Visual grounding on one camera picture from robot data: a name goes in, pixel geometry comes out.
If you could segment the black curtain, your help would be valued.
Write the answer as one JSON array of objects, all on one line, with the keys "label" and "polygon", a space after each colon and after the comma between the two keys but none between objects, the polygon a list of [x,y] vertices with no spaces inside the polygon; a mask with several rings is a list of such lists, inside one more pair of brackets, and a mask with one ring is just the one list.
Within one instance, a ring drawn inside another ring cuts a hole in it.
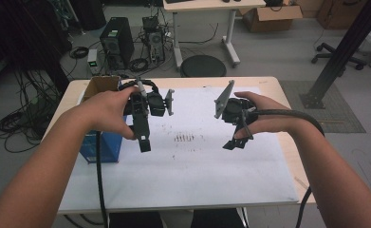
[{"label": "black curtain", "polygon": [[66,91],[60,61],[72,45],[47,0],[0,0],[0,48],[23,75],[44,71],[57,91]]}]

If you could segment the grey floor mat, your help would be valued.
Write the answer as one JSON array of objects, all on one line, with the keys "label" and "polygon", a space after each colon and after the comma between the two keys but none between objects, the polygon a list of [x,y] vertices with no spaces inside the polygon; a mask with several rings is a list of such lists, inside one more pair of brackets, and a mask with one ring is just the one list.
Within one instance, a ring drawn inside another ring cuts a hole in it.
[{"label": "grey floor mat", "polygon": [[291,108],[315,118],[325,133],[365,133],[362,124],[335,85],[326,92],[321,107],[306,108],[300,96],[308,93],[313,84],[313,81],[280,82]]}]

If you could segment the person's black trousers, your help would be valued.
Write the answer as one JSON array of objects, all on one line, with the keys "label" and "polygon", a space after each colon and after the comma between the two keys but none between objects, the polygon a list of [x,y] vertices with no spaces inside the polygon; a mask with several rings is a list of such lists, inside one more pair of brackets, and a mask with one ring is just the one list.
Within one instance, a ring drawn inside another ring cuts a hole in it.
[{"label": "person's black trousers", "polygon": [[[166,228],[159,212],[111,213],[109,228]],[[235,208],[193,211],[189,228],[246,228]]]}]

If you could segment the white desk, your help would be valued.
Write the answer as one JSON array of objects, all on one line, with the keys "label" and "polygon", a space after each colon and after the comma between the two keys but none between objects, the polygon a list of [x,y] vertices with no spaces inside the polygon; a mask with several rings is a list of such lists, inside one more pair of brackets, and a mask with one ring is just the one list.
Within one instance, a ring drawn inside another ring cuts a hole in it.
[{"label": "white desk", "polygon": [[235,15],[239,9],[256,9],[266,5],[264,0],[162,0],[162,2],[164,9],[168,12],[171,12],[173,16],[173,52],[177,68],[180,68],[183,63],[182,53],[179,45],[179,31],[177,23],[177,16],[180,12],[197,10],[227,10],[229,12],[227,34],[222,37],[222,43],[231,57],[232,66],[236,67],[241,63],[241,61],[232,44],[232,32]]}]

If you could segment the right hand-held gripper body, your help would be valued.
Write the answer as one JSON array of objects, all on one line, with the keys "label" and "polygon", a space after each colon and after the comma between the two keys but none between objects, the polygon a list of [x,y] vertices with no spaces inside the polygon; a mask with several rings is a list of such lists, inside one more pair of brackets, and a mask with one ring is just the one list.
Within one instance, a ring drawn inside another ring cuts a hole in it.
[{"label": "right hand-held gripper body", "polygon": [[257,120],[257,115],[254,113],[256,104],[247,99],[231,98],[233,86],[234,80],[229,80],[223,92],[214,100],[214,116],[233,125],[253,123]]}]

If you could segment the black rounded object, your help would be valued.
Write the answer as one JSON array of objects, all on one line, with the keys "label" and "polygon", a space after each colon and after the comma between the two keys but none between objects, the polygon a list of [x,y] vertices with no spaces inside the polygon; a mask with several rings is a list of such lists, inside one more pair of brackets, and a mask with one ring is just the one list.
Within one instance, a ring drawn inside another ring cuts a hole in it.
[{"label": "black rounded object", "polygon": [[106,24],[101,0],[69,0],[84,30],[100,29]]}]

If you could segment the round black stool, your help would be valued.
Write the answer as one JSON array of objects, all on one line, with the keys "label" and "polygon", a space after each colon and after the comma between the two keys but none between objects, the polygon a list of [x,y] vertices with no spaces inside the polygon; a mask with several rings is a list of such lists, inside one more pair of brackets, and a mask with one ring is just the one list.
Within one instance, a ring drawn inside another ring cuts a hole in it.
[{"label": "round black stool", "polygon": [[209,55],[195,55],[183,61],[180,66],[182,77],[223,77],[226,66],[217,58]]}]

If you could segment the white table mat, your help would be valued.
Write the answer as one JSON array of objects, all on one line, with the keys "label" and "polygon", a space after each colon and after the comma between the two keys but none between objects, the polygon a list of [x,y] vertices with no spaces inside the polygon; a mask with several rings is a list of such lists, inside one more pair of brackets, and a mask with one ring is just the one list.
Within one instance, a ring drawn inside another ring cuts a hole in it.
[{"label": "white table mat", "polygon": [[121,143],[119,161],[102,173],[78,158],[62,213],[174,209],[298,201],[277,137],[258,134],[243,149],[227,150],[233,125],[214,116],[217,86],[178,88],[174,114],[149,120],[149,152]]}]

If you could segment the blue cardboard box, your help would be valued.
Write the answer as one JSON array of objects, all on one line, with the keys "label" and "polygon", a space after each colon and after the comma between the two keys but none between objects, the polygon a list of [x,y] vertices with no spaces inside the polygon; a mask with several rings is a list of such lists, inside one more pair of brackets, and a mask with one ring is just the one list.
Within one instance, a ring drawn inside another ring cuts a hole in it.
[{"label": "blue cardboard box", "polygon": [[[78,103],[81,104],[94,95],[104,91],[117,90],[121,85],[119,76],[95,76],[82,92]],[[88,132],[82,142],[80,154],[88,163],[96,162],[96,140],[97,132]],[[102,132],[100,134],[100,153],[101,162],[118,162],[121,149],[122,136],[112,132]]]}]

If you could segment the small white device green light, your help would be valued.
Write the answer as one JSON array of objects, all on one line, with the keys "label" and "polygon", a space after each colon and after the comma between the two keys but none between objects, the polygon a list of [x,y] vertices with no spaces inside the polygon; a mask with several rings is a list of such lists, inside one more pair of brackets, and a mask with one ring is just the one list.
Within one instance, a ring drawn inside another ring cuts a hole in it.
[{"label": "small white device green light", "polygon": [[90,68],[97,68],[98,64],[98,51],[91,48],[87,53],[87,64]]}]

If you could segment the black computer tower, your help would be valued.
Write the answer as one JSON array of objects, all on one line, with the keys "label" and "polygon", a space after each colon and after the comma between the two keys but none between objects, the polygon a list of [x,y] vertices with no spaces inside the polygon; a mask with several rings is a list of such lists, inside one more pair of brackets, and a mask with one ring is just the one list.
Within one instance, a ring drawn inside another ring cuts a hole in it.
[{"label": "black computer tower", "polygon": [[123,68],[128,68],[134,53],[134,42],[127,17],[112,17],[100,36],[103,50],[117,57]]}]

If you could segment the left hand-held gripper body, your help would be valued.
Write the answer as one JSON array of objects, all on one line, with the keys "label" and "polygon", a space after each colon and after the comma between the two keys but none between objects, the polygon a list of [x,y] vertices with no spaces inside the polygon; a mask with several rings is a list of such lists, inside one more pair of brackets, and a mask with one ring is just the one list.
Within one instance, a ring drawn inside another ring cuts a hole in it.
[{"label": "left hand-held gripper body", "polygon": [[124,115],[131,115],[134,125],[141,125],[148,123],[150,115],[163,117],[165,112],[169,116],[173,112],[173,94],[175,91],[169,89],[165,98],[155,91],[142,94],[141,92],[134,92],[130,95],[129,101],[125,105]]}]

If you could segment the black office chair base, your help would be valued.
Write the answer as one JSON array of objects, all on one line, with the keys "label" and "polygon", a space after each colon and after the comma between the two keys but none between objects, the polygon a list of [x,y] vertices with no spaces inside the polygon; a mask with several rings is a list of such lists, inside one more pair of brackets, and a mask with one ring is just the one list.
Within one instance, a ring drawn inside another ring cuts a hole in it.
[{"label": "black office chair base", "polygon": [[[335,48],[326,43],[321,43],[320,45],[315,47],[315,49],[317,51],[317,54],[311,59],[312,64],[316,64],[319,59],[330,59],[335,52]],[[356,70],[363,70],[363,68],[367,65],[364,60],[358,59],[354,56],[350,57],[348,61],[355,65]]]}]

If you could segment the open cardboard box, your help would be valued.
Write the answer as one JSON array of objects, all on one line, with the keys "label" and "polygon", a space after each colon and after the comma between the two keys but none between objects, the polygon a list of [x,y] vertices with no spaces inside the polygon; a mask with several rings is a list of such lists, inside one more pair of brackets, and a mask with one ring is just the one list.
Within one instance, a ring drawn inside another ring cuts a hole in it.
[{"label": "open cardboard box", "polygon": [[244,25],[250,32],[289,30],[294,19],[303,18],[298,5],[242,9],[240,13]]}]

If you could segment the person's right hand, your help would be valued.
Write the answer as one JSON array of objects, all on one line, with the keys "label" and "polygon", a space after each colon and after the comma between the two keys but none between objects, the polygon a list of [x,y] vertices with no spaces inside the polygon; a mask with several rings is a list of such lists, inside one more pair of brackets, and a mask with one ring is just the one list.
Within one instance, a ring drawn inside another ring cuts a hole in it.
[{"label": "person's right hand", "polygon": [[[267,109],[288,110],[288,107],[272,100],[271,98],[253,92],[238,91],[235,92],[234,95],[238,98],[245,98],[254,102],[259,110]],[[284,115],[260,116],[255,122],[249,124],[247,127],[244,128],[247,128],[252,135],[263,132],[290,133],[294,130],[294,128],[300,121],[301,119]]]}]

